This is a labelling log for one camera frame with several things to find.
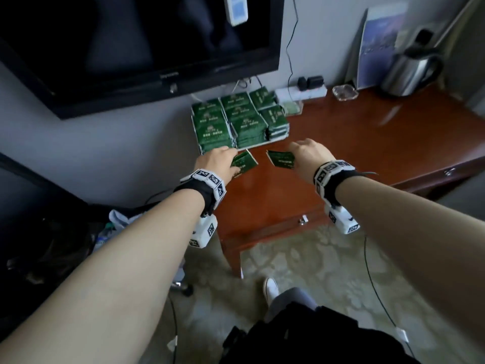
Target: wooden desk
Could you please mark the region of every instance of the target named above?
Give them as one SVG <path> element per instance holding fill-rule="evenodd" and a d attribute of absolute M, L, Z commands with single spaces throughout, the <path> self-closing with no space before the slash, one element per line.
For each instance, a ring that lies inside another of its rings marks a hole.
<path fill-rule="evenodd" d="M 375 180 L 412 192 L 485 169 L 485 121 L 436 87 L 400 99 L 365 90 L 354 101 L 338 102 L 329 94 L 305 103 L 289 122 L 288 139 L 251 150 L 259 166 L 229 183 L 215 213 L 237 276 L 241 251 L 328 222 L 313 186 L 273 167 L 268 149 L 285 151 L 291 141 L 312 138 L 359 171 L 377 172 Z M 300 225 L 304 214 L 309 222 Z"/>

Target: hand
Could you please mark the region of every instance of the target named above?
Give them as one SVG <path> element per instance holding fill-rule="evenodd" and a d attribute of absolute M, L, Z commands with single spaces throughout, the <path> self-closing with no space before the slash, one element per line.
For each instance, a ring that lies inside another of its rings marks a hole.
<path fill-rule="evenodd" d="M 212 171 L 224 180 L 224 184 L 227 186 L 232 177 L 240 171 L 239 167 L 231 167 L 232 159 L 237 154 L 236 148 L 229 148 L 228 146 L 215 148 L 197 158 L 193 169 L 203 168 Z"/>
<path fill-rule="evenodd" d="M 310 184 L 313 184 L 313 176 L 321 165 L 335 160 L 325 146 L 308 138 L 291 142 L 288 150 L 295 156 L 296 173 Z"/>

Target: floor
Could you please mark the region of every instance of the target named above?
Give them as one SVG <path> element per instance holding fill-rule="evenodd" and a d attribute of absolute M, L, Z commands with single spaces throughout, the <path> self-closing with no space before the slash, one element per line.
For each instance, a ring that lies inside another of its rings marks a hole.
<path fill-rule="evenodd" d="M 396 336 L 371 287 L 363 240 L 361 232 L 344 236 L 333 227 L 322 226 L 259 244 L 241 255 L 244 280 L 230 274 L 217 236 L 205 249 L 189 248 L 186 279 L 194 284 L 195 293 L 190 298 L 171 295 L 179 327 L 177 363 L 217 363 L 232 327 L 249 330 L 263 317 L 264 276 L 273 276 L 281 291 L 299 286 L 320 305 L 355 318 L 361 327 Z M 396 324 L 406 331 L 421 363 L 485 362 L 485 355 L 440 318 L 371 240 L 367 259 L 381 299 Z M 172 362 L 167 343 L 173 339 L 174 329 L 167 303 L 141 364 Z"/>

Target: white power strip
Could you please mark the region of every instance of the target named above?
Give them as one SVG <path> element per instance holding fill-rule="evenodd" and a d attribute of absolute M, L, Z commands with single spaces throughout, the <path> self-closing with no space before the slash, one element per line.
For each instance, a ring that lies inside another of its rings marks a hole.
<path fill-rule="evenodd" d="M 325 97 L 327 95 L 327 87 L 322 85 L 319 88 L 308 89 L 307 91 L 300 91 L 298 87 L 293 86 L 289 88 L 279 88 L 275 91 L 278 103 L 301 101 L 304 99 L 312 99 Z"/>
<path fill-rule="evenodd" d="M 247 22 L 247 0 L 224 0 L 226 5 L 227 21 L 233 27 Z"/>

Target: white shoe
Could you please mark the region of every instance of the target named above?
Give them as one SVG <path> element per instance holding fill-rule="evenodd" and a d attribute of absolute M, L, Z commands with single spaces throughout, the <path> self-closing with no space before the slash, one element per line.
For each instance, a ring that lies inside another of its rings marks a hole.
<path fill-rule="evenodd" d="M 268 277 L 264 280 L 263 284 L 263 294 L 264 299 L 268 303 L 268 306 L 271 305 L 271 302 L 279 295 L 279 288 L 276 284 L 276 281 L 271 277 Z"/>

